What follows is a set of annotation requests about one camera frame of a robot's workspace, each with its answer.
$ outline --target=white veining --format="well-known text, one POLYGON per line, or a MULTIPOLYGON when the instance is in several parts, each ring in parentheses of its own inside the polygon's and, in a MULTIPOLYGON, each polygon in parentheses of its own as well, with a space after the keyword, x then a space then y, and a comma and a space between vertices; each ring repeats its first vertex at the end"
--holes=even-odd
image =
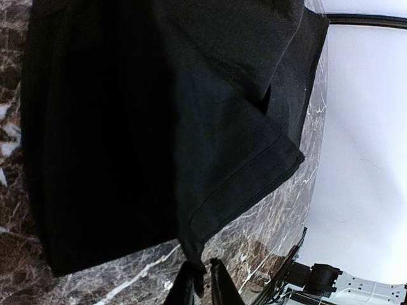
POLYGON ((0 151, 4 157, 10 157, 13 151, 20 146, 18 142, 3 142, 0 144, 0 151))
POLYGON ((178 248, 179 248, 179 245, 176 246, 174 249, 172 249, 171 252, 168 253, 167 255, 161 256, 160 259, 158 259, 157 261, 152 262, 150 264, 147 264, 146 267, 144 267, 144 269, 142 271, 140 271, 135 277, 133 277, 129 281, 123 282, 119 286, 112 289, 109 293, 106 294, 106 296, 103 299, 101 299, 98 303, 95 303, 94 305, 106 305, 106 304, 108 304, 121 291, 123 291, 124 289, 126 289, 130 285, 134 284, 139 279, 144 278, 145 276, 147 276, 148 271, 152 267, 154 267, 154 266, 156 266, 158 264, 161 264, 162 262, 165 262, 178 248))
POLYGON ((252 276, 258 271, 258 269, 260 269, 263 264, 265 263, 265 261, 267 260, 267 258, 269 258, 269 256, 271 256, 272 253, 270 252, 269 254, 266 255, 266 257, 260 262, 260 264, 256 267, 256 269, 253 272, 250 272, 246 279, 244 280, 242 286, 239 288, 239 293, 241 294, 243 291, 243 287, 247 284, 247 282, 252 278, 252 276))
POLYGON ((2 167, 0 167, 0 183, 4 186, 7 186, 7 179, 6 176, 4 175, 2 167))
POLYGON ((0 105, 0 119, 5 119, 7 110, 10 108, 9 104, 0 105))
POLYGON ((20 140, 21 138, 21 129, 19 129, 18 126, 12 124, 12 123, 7 123, 4 127, 3 130, 13 138, 16 138, 20 140))
POLYGON ((39 243, 39 239, 38 238, 33 238, 33 237, 26 237, 24 235, 18 234, 18 233, 14 233, 11 232, 9 229, 7 229, 6 227, 0 227, 0 235, 1 234, 9 234, 18 238, 21 238, 23 240, 27 240, 27 241, 32 241, 34 243, 39 243))
POLYGON ((172 286, 174 286, 174 283, 172 283, 171 281, 166 281, 164 283, 164 289, 165 290, 170 290, 172 288, 172 286))

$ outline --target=marble surface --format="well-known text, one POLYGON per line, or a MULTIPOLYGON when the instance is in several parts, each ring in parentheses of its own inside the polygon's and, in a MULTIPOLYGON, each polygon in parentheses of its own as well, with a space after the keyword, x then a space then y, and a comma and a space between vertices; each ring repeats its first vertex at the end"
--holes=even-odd
MULTIPOLYGON (((316 0, 307 5, 321 12, 316 0)), ((20 72, 30 0, 0 2, 0 305, 161 304, 184 257, 176 241, 54 278, 41 254, 22 181, 20 72)), ((301 237, 315 184, 326 108, 324 48, 295 175, 211 239, 203 253, 223 260, 247 304, 301 237)), ((206 293, 198 304, 210 304, 206 293)))

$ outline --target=black fabric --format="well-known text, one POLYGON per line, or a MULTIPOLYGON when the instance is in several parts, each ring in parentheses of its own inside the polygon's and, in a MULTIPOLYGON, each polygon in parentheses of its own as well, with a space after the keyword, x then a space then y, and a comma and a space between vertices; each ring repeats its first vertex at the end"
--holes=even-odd
POLYGON ((220 259, 210 260, 213 305, 245 305, 220 259))
POLYGON ((183 263, 163 305, 194 305, 193 269, 190 262, 183 263))
POLYGON ((174 238, 204 273, 296 171, 328 23, 274 2, 34 0, 22 147, 55 275, 174 238))

